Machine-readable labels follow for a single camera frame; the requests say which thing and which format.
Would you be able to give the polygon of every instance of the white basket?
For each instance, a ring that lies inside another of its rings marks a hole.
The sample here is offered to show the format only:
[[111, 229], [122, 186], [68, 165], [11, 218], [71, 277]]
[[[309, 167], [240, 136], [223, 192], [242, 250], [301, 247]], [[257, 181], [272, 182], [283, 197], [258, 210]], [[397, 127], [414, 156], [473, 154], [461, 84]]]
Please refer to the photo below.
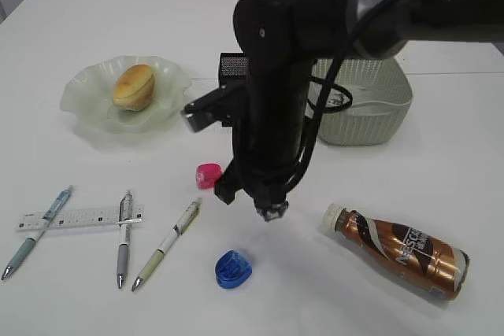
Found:
[[[313, 66], [313, 75], [323, 79], [330, 64], [330, 60], [319, 60]], [[346, 60], [335, 82], [352, 93], [354, 104], [322, 117], [318, 135], [334, 145], [385, 143], [401, 126], [413, 100], [410, 83], [394, 59]], [[308, 96], [313, 103], [317, 102], [320, 89], [320, 85], [310, 84]], [[331, 90], [327, 105], [337, 105], [340, 100], [341, 94]]]

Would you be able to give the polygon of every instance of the blue plastic object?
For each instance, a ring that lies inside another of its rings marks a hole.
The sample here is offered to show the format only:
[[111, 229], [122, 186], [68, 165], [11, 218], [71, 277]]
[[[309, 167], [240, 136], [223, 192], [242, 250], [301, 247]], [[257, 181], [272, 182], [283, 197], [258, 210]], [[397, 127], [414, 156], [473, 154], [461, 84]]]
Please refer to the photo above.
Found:
[[215, 277], [220, 287], [232, 289], [240, 286], [252, 274], [252, 267], [245, 257], [229, 251], [215, 264]]

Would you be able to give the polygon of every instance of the blue pen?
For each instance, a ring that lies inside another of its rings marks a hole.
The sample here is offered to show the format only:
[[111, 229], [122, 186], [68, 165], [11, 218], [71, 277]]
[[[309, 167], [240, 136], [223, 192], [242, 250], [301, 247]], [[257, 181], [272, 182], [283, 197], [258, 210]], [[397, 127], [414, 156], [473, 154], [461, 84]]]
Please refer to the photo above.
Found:
[[[47, 227], [49, 223], [52, 222], [57, 213], [65, 205], [66, 201], [69, 200], [70, 196], [72, 195], [72, 190], [73, 187], [69, 186], [68, 189], [63, 190], [60, 195], [57, 196], [56, 200], [54, 200], [49, 210], [47, 210], [46, 214], [44, 214], [44, 216], [42, 217], [42, 219], [45, 220], [43, 227]], [[37, 241], [42, 237], [42, 235], [44, 235], [45, 232], [46, 231], [42, 229], [34, 236], [31, 236], [30, 238], [26, 238], [24, 240], [24, 243], [21, 245], [21, 247], [19, 247], [14, 257], [10, 259], [9, 263], [7, 264], [7, 268], [4, 270], [2, 275], [2, 281], [10, 277], [14, 273], [14, 271], [16, 271], [16, 269], [20, 267], [21, 263], [23, 263], [24, 259], [26, 259], [26, 256], [28, 256], [28, 254], [32, 251]]]

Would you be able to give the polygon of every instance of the nescafe logo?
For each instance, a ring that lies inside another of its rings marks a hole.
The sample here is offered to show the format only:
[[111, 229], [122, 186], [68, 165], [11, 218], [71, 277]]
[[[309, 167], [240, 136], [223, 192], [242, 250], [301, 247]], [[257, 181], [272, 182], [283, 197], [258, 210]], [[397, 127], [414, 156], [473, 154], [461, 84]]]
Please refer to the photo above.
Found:
[[419, 230], [397, 223], [392, 225], [392, 233], [397, 239], [402, 240], [402, 246], [399, 248], [400, 255], [395, 258], [395, 261], [407, 265], [413, 254], [425, 275], [434, 251], [431, 238]]

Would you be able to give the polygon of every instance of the white bottle cap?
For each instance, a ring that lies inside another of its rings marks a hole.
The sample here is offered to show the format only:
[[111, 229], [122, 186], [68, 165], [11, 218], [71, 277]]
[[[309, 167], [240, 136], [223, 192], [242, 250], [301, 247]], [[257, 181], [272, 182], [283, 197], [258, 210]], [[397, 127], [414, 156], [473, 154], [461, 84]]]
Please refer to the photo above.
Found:
[[332, 231], [336, 232], [336, 222], [338, 221], [339, 214], [344, 210], [343, 206], [337, 204], [330, 204], [327, 211], [324, 214], [324, 219], [322, 224], [326, 228], [330, 228]]

